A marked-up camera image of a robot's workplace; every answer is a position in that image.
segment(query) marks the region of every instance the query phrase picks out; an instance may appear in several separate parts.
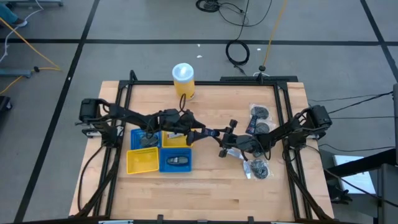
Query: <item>concrete floor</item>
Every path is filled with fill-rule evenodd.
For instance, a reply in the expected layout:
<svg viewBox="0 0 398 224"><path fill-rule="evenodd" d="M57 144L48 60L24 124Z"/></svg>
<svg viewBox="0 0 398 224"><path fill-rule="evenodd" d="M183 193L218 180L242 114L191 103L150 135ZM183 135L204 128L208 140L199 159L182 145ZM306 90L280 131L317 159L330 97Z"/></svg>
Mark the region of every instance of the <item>concrete floor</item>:
<svg viewBox="0 0 398 224"><path fill-rule="evenodd" d="M43 4L45 11L32 16L30 24L19 29L27 39L58 42L33 46L60 65L63 73L43 71L23 79L6 93L12 98L14 108L4 116L0 125L0 169L4 170L0 174L0 223L13 222L15 218L95 2L64 1L64 7ZM245 5L242 0L228 2L241 7ZM384 40L397 42L398 2L366 2ZM248 10L250 21L258 21L267 7L268 1L252 0ZM265 21L257 27L245 28L241 39L267 40L281 7L282 1L274 1ZM20 5L15 12L24 17L34 9ZM234 14L225 13L239 22ZM8 32L1 29L0 37L4 38ZM180 62L194 67L196 80L241 76L228 62L224 54L225 44L209 44L211 40L234 39L238 33L239 27L227 24L219 14L196 9L194 0L100 0L87 39L137 42L83 46L76 70L69 73L73 76L72 82L24 221L67 217L86 144L81 127L76 127L74 122L78 119L80 101L97 97L102 81L127 79L130 69L134 69L139 80L171 80L171 69ZM166 41L175 39L197 40L197 43ZM138 44L141 40L153 41ZM344 44L347 43L344 41L377 41L360 0L289 0L275 40L342 41L340 45L288 44L271 48L267 73L298 76L305 84L308 98L313 100L385 93L391 91L396 82L380 46ZM262 63L266 45L250 44L249 48L251 58L243 69L252 75ZM388 46L388 49L398 60L398 47ZM243 59L241 47L232 46L230 51L235 60ZM10 44L8 52L1 68L48 66L26 44ZM12 80L0 78L0 89ZM323 105L333 110L356 101L332 101ZM392 114L392 100L386 96L335 113L333 117ZM394 127L388 119L336 119L320 143L345 150L393 146ZM376 151L346 154L368 156L374 153ZM350 211L350 207L334 208L336 217L344 221L372 223L370 217Z"/></svg>

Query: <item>yellow plastic bin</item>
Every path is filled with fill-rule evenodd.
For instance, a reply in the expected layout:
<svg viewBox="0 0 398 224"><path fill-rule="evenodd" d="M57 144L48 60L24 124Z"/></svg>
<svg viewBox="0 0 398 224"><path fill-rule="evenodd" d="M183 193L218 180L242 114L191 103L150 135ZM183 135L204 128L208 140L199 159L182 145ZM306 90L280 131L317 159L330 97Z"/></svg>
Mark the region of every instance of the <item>yellow plastic bin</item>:
<svg viewBox="0 0 398 224"><path fill-rule="evenodd" d="M127 174L139 174L159 170L159 149L150 147L127 151Z"/></svg>
<svg viewBox="0 0 398 224"><path fill-rule="evenodd" d="M186 148L186 147L192 147L193 144L190 146L187 145L187 136L180 136L177 138L167 138L167 131L162 131L162 147L163 148Z"/></svg>

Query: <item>blue container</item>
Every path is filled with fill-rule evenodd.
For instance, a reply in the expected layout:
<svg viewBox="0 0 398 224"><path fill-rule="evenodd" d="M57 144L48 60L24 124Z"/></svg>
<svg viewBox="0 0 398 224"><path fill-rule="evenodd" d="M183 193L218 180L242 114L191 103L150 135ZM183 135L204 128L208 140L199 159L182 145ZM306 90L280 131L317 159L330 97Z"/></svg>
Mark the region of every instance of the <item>blue container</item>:
<svg viewBox="0 0 398 224"><path fill-rule="evenodd" d="M192 170L192 152L187 148L160 149L159 152L159 172L191 172ZM184 156L188 158L188 164L183 166L174 166L167 163L171 157Z"/></svg>
<svg viewBox="0 0 398 224"><path fill-rule="evenodd" d="M162 133L156 132L154 135L157 136L157 138L159 139L159 142L157 143L156 146L142 146L140 144L140 140L142 137L144 137L146 135L146 132L140 128L138 129L133 129L131 130L131 149L143 149L143 148L147 148L147 147L162 147Z"/></svg>

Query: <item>wooden tabletop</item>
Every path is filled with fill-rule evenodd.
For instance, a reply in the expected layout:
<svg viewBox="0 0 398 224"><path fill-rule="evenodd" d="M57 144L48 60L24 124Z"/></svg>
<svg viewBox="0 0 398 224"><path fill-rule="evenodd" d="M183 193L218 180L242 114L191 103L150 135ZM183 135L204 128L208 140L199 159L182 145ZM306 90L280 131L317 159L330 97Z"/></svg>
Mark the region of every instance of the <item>wooden tabletop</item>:
<svg viewBox="0 0 398 224"><path fill-rule="evenodd" d="M293 114L308 107L303 83L288 83L288 87ZM112 103L117 90L118 82L103 82L99 97ZM287 121L282 92L280 96L284 120ZM141 114L152 114L167 108L178 108L178 102L179 97L172 85L134 85L129 109ZM234 133L244 134L250 119L250 103L266 105L273 122L278 125L274 91L268 86L196 86L195 97L187 102L185 109L193 111L195 118L209 128L225 128L231 119L235 119L239 123ZM111 218L153 220L158 214L163 214L165 220L243 221L253 216L255 221L294 221L280 141L272 148L269 161L272 175L265 180L247 179L240 159L218 157L220 148L212 138L195 142L192 148L192 172L129 175L126 174L126 152L130 150L130 130L135 128L135 125L126 125ZM100 138L88 140L82 167L99 148L100 142ZM312 140L307 141L307 144L317 147ZM103 155L104 150L86 170L82 206L98 187ZM301 155L308 191L326 214L333 217L318 152L305 148ZM78 211L77 188L78 185L70 214ZM305 217L302 196L298 189L297 192L300 214ZM102 213L107 195L106 190Z"/></svg>

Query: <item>yellow container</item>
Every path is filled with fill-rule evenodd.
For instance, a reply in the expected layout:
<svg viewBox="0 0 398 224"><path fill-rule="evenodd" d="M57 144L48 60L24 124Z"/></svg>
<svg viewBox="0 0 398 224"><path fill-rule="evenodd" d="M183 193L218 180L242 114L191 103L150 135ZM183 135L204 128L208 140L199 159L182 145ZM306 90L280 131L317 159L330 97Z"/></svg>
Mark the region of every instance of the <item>yellow container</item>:
<svg viewBox="0 0 398 224"><path fill-rule="evenodd" d="M177 95L181 97L186 94L187 100L195 96L195 81L193 79L193 68L187 63L180 63L172 70L174 86Z"/></svg>
<svg viewBox="0 0 398 224"><path fill-rule="evenodd" d="M167 138L167 131L162 131L162 147L163 148L175 148L175 147L192 147L193 144L190 146L187 145L187 136L180 136L176 138Z"/></svg>
<svg viewBox="0 0 398 224"><path fill-rule="evenodd" d="M127 151L127 174L139 174L159 170L159 150L157 147Z"/></svg>

